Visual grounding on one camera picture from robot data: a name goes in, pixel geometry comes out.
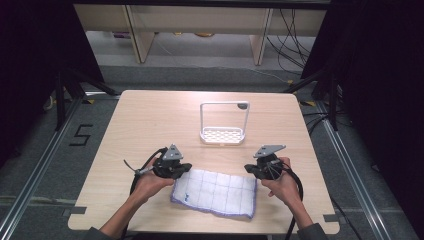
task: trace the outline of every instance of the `folded towel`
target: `folded towel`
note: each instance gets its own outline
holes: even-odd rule
[[[176,180],[171,201],[222,216],[253,218],[256,178],[191,169]]]

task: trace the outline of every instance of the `checkered cloth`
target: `checkered cloth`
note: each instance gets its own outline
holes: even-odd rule
[[[177,179],[171,201],[222,216],[253,218],[256,178],[192,169]]]

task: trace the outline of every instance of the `hand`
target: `hand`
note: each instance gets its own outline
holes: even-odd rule
[[[152,166],[156,159],[157,158],[153,158],[146,168]],[[158,177],[152,171],[146,172],[137,181],[134,191],[128,200],[132,200],[135,204],[141,206],[146,203],[150,197],[156,195],[162,188],[172,186],[173,184],[174,179]]]
[[[286,167],[288,166],[291,168],[289,158],[280,157],[279,159]],[[290,174],[283,170],[281,176],[277,180],[263,179],[261,183],[271,190],[268,194],[269,197],[276,196],[289,207],[296,219],[299,229],[306,228],[313,224],[311,217],[300,199],[297,184]]]
[[[280,157],[279,159],[286,167],[291,167],[289,158]],[[301,202],[297,184],[286,171],[282,171],[277,180],[262,179],[261,183],[271,190],[269,197],[276,196],[289,207],[295,202]]]
[[[155,161],[156,158],[153,158],[147,167],[152,166]],[[100,228],[100,231],[112,238],[119,238],[123,229],[141,205],[146,203],[150,197],[154,196],[162,188],[171,186],[172,184],[174,184],[173,179],[158,177],[151,171],[143,174],[138,179],[134,191],[128,197],[127,201]]]

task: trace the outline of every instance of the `black wire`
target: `black wire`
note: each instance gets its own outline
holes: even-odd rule
[[[158,154],[158,153],[163,153],[164,151],[166,151],[168,148],[161,148],[158,149],[155,153],[152,154],[152,156],[149,157],[149,159],[147,159],[147,161],[144,163],[144,165],[139,169],[139,170],[143,170],[147,167],[147,165],[152,161],[152,159]],[[140,179],[140,175],[135,174],[134,175],[134,179],[133,182],[131,183],[131,188],[130,188],[130,195],[134,192],[135,186],[137,185],[138,179]],[[127,238],[127,230],[128,230],[128,224],[125,226],[125,228],[122,230],[121,233],[121,240]]]
[[[303,48],[308,53],[310,53],[310,52],[305,47],[303,47],[303,45],[297,39],[296,24],[295,24],[296,10],[295,9],[292,9],[292,22],[290,24],[290,27],[289,27],[289,25],[288,25],[288,23],[286,21],[286,18],[284,17],[283,11],[281,9],[280,9],[280,14],[281,14],[281,18],[284,21],[284,24],[286,25],[287,32],[288,32],[288,34],[286,36],[286,39],[284,40],[284,43],[283,44],[285,44],[288,36],[290,36],[291,39],[292,39],[292,41],[293,41],[293,43],[295,44],[295,46],[297,48],[297,51],[295,51],[295,50],[292,50],[292,51],[298,53],[299,56],[300,56],[300,58],[302,59],[302,62],[305,64],[306,63],[306,59],[304,58],[304,56],[306,56],[306,57],[308,57],[308,56],[305,55],[305,54],[303,54],[299,47]]]
[[[287,60],[289,60],[290,62],[296,64],[298,67],[300,68],[304,68],[304,65],[302,63],[299,63],[298,61],[296,61],[294,58],[290,57],[289,55],[287,55],[286,53],[284,53],[283,51],[281,51],[281,48],[277,48],[274,43],[271,41],[271,39],[269,39],[269,37],[267,37],[268,42],[271,44],[271,46],[274,48],[274,50],[281,56],[287,58]]]
[[[334,205],[336,205],[336,207],[339,209],[339,211],[343,215],[343,217],[346,219],[347,223],[352,228],[353,232],[355,232],[356,237],[358,237],[358,239],[362,240],[362,237],[359,234],[358,230],[356,230],[356,228],[353,226],[353,224],[349,221],[349,218],[346,216],[346,214],[344,213],[344,211],[342,210],[342,208],[339,206],[339,204],[336,202],[336,200],[334,200],[334,198],[331,195],[330,195],[330,199],[334,203]]]
[[[285,42],[286,42],[286,40],[287,40],[287,37],[288,37],[288,35],[286,36],[286,38],[284,39],[284,41],[281,41],[281,38],[280,38],[280,36],[277,36],[277,39],[278,39],[278,41],[280,41],[280,43],[287,49],[287,50],[289,50],[290,52],[294,52],[294,53],[299,53],[299,52],[297,52],[296,50],[294,50],[294,49],[292,49],[292,48],[289,48],[287,45],[285,45]]]
[[[322,120],[328,118],[329,114],[326,114],[325,116],[322,116],[320,118],[317,118],[315,120],[317,120],[314,125],[312,125],[312,127],[308,130],[309,136],[312,135],[312,132],[314,131],[315,127],[318,126],[318,124],[320,124],[322,122]]]
[[[286,164],[286,163],[282,163],[282,165],[283,165],[283,167],[281,167],[281,166],[279,166],[279,165],[270,165],[270,164],[268,164],[267,165],[267,167],[268,167],[268,170],[270,171],[270,173],[271,173],[271,177],[272,177],[272,179],[274,179],[274,180],[276,180],[277,178],[275,178],[274,177],[274,174],[272,173],[272,171],[275,171],[275,172],[277,172],[278,173],[278,175],[280,175],[280,173],[282,172],[282,171],[285,171],[287,174],[289,174],[293,179],[294,179],[294,181],[296,182],[296,184],[297,184],[297,188],[298,188],[298,191],[299,191],[299,196],[300,196],[300,200],[301,201],[303,201],[303,185],[302,185],[302,182],[300,181],[300,178],[296,175],[296,173],[294,173],[293,172],[293,170]],[[292,220],[291,220],[291,222],[290,222],[290,226],[289,226],[289,229],[287,230],[287,233],[286,233],[286,238],[285,238],[285,240],[288,240],[288,239],[290,239],[290,236],[291,236],[291,234],[292,234],[292,232],[293,232],[293,229],[294,229],[294,225],[296,224],[296,220],[295,220],[295,218],[293,217],[292,218]]]
[[[341,114],[347,114],[347,112],[345,112],[343,110],[336,111],[336,113],[339,114],[339,115],[341,115]],[[304,113],[304,114],[302,114],[302,116],[306,117],[306,116],[324,115],[324,114],[329,114],[329,113],[327,113],[327,112]]]
[[[299,75],[299,76],[300,76],[300,75],[302,75],[302,74],[300,74],[300,73],[292,72],[292,71],[289,71],[289,70],[285,69],[285,68],[281,65],[281,62],[280,62],[280,56],[281,56],[281,54],[278,54],[278,56],[277,56],[277,61],[278,61],[278,65],[280,66],[280,68],[281,68],[281,69],[283,69],[283,71],[288,72],[288,73],[291,73],[291,74]]]
[[[322,118],[322,116],[310,120],[309,122],[306,123],[306,126],[308,126],[309,124],[311,124],[311,123],[313,123],[317,120],[321,120],[321,118]]]

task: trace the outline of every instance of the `white sponge holder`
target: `white sponge holder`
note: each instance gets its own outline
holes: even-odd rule
[[[239,127],[204,127],[203,106],[208,104],[234,104],[245,110],[243,128]],[[250,103],[248,101],[212,101],[200,104],[200,138],[205,144],[239,145],[246,136],[247,118],[249,117]]]

